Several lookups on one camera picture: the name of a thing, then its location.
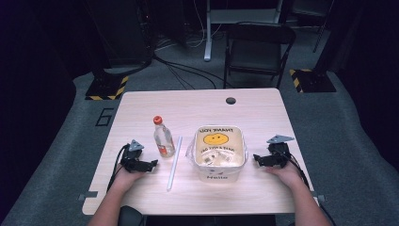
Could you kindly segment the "white square plastic bin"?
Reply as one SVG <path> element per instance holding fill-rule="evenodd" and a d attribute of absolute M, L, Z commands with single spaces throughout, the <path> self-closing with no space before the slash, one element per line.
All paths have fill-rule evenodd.
<path fill-rule="evenodd" d="M 198 171 L 199 178 L 206 183 L 232 183 L 238 179 L 241 169 L 244 167 L 199 167 L 190 159 L 193 167 Z"/>

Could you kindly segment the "black stand base striped edge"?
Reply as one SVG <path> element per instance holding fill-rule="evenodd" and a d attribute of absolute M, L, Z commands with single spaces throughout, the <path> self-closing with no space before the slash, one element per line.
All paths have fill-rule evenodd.
<path fill-rule="evenodd" d="M 126 73 L 108 73 L 104 69 L 95 70 L 92 73 L 94 78 L 86 92 L 86 99 L 118 100 L 129 76 Z"/>
<path fill-rule="evenodd" d="M 323 73 L 318 74 L 309 69 L 296 69 L 289 71 L 297 92 L 335 92 L 336 89 L 329 77 Z"/>

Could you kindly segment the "person's right hand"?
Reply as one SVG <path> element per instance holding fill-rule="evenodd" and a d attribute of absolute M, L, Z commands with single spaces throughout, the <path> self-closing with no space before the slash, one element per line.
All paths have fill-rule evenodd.
<path fill-rule="evenodd" d="M 298 169 L 292 163 L 288 163 L 284 168 L 266 167 L 265 171 L 278 176 L 291 189 L 303 183 Z"/>

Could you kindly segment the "black folding chair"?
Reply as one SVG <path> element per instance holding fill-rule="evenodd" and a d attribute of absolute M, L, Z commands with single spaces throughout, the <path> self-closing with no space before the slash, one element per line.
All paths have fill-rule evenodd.
<path fill-rule="evenodd" d="M 285 24 L 231 24 L 226 31 L 223 88 L 231 72 L 239 72 L 277 77 L 278 89 L 295 39 L 295 31 Z"/>

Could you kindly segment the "white metal desk frame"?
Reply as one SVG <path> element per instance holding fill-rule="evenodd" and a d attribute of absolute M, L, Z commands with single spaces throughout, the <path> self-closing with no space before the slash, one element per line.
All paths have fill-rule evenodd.
<path fill-rule="evenodd" d="M 256 22 L 277 24 L 282 10 L 283 0 L 277 0 L 273 8 L 247 9 L 213 9 L 211 0 L 206 0 L 206 44 L 204 49 L 205 61 L 211 60 L 213 24 L 236 24 L 239 22 Z"/>

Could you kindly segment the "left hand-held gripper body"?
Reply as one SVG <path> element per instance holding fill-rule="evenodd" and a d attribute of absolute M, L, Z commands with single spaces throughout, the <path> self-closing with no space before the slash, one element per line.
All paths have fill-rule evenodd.
<path fill-rule="evenodd" d="M 129 172 L 138 171 L 141 167 L 149 167 L 146 162 L 139 160 L 143 149 L 144 146 L 133 139 L 131 143 L 123 147 L 120 164 Z"/>

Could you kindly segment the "person's left hand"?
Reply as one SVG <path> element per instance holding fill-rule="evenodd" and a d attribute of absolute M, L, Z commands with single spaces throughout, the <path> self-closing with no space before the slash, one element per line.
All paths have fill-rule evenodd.
<path fill-rule="evenodd" d="M 115 174 L 115 179 L 112 187 L 119 191 L 126 192 L 132 187 L 136 180 L 142 178 L 144 175 L 144 172 L 129 172 L 124 167 L 119 166 L 117 169 L 117 173 Z"/>

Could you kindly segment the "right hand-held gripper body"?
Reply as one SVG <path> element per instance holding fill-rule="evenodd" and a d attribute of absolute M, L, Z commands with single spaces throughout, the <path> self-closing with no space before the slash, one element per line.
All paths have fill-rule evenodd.
<path fill-rule="evenodd" d="M 287 142 L 294 140 L 293 137 L 286 137 L 282 135 L 275 135 L 267 140 L 268 151 L 270 155 L 267 157 L 267 166 L 279 165 L 284 168 L 291 159 L 291 153 Z"/>

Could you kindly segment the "long white paper tube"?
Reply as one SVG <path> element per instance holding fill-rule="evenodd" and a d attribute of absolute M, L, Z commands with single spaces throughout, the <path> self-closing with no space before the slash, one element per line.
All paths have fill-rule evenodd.
<path fill-rule="evenodd" d="M 173 186 L 175 171 L 177 169 L 177 164 L 178 164 L 180 150 L 181 150 L 181 147 L 182 147 L 182 142 L 183 142 L 183 137 L 179 136 L 178 137 L 178 143 L 177 143 L 177 146 L 176 146 L 176 153 L 174 155 L 172 166 L 171 166 L 171 170 L 170 170 L 170 174 L 169 174 L 169 177 L 168 177 L 167 192 L 169 192 L 172 189 L 172 186 Z"/>

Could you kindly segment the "person's dark clothing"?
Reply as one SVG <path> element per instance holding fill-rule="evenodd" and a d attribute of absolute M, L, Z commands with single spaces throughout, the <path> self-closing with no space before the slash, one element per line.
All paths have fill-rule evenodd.
<path fill-rule="evenodd" d="M 143 226 L 143 215 L 130 206 L 122 206 L 120 209 L 118 226 Z"/>

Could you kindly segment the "clear plastic bottle red cap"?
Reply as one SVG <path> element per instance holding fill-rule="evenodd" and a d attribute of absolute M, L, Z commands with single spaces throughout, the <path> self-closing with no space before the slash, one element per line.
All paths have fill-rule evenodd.
<path fill-rule="evenodd" d="M 170 130 L 164 125 L 163 118 L 159 115 L 153 117 L 154 140 L 159 153 L 163 157 L 172 157 L 175 154 L 175 146 Z"/>

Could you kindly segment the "black equipment cabinet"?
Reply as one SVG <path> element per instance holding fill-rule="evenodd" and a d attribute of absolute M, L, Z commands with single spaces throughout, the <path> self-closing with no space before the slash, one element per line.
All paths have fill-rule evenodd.
<path fill-rule="evenodd" d="M 152 22 L 147 0 L 87 0 L 88 12 L 111 66 L 152 59 Z"/>

